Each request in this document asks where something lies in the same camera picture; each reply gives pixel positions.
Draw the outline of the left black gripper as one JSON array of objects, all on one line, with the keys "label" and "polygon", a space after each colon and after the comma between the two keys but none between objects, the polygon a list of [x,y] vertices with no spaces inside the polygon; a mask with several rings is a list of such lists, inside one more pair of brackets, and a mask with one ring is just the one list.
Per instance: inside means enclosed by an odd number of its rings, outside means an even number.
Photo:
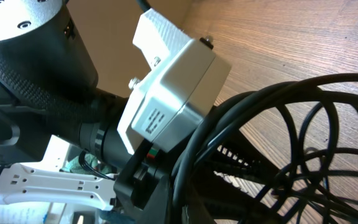
[{"label": "left black gripper", "polygon": [[182,140],[170,152],[157,152],[148,157],[153,144],[143,140],[119,174],[114,191],[126,215],[136,223],[180,223],[173,211],[173,179],[171,173],[185,149]]}]

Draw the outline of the black usb cable thin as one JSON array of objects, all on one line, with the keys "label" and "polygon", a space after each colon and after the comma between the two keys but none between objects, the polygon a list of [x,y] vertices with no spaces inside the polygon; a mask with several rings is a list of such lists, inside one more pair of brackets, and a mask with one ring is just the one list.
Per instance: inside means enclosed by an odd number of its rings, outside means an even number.
[{"label": "black usb cable thin", "polygon": [[[328,148],[321,151],[314,151],[311,154],[305,154],[303,146],[306,132],[312,119],[321,108],[326,110],[330,125]],[[358,106],[353,108],[358,114]],[[332,175],[358,177],[358,171],[351,170],[330,170],[329,166],[335,154],[354,154],[358,155],[358,149],[338,148],[339,126],[336,115],[336,109],[332,103],[318,103],[307,114],[302,123],[300,133],[294,134],[293,130],[289,130],[290,139],[294,140],[291,145],[292,153],[291,163],[281,169],[272,180],[267,182],[263,189],[256,196],[256,200],[260,201],[270,189],[274,189],[278,193],[278,202],[270,209],[275,213],[289,197],[297,197],[298,201],[287,212],[284,220],[291,219],[297,212],[299,215],[303,212],[306,205],[314,207],[320,203],[324,206],[323,221],[329,223],[331,212],[340,213],[345,217],[352,217],[358,221],[358,211],[350,207],[342,199],[336,197],[329,191],[328,177]]]}]

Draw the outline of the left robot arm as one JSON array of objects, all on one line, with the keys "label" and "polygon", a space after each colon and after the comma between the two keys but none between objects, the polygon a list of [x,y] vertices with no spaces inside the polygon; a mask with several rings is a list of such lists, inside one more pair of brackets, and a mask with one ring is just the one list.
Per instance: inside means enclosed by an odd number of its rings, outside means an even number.
[{"label": "left robot arm", "polygon": [[167,174],[118,134],[66,1],[0,1],[0,205],[76,203],[120,223],[180,223]]}]

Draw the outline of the black usb cable thick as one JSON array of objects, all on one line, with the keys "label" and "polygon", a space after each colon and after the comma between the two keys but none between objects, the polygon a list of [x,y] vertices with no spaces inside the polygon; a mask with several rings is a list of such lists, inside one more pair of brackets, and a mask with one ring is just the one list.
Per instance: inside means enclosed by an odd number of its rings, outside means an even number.
[{"label": "black usb cable thick", "polygon": [[215,113],[212,118],[206,119],[192,135],[178,168],[173,189],[173,211],[181,218],[182,208],[185,204],[185,190],[190,174],[196,162],[203,162],[206,159],[205,156],[196,155],[199,150],[204,149],[206,153],[209,153],[215,146],[222,143],[227,135],[238,130],[260,112],[271,107],[296,103],[307,96],[311,96],[314,100],[319,100],[323,104],[330,125],[328,149],[324,152],[325,161],[321,165],[319,175],[306,190],[308,193],[314,192],[317,189],[318,182],[328,171],[339,137],[339,120],[333,100],[323,96],[318,87],[341,82],[358,82],[358,73],[325,75],[299,82],[283,82],[268,86],[245,97],[230,107],[224,114]]}]

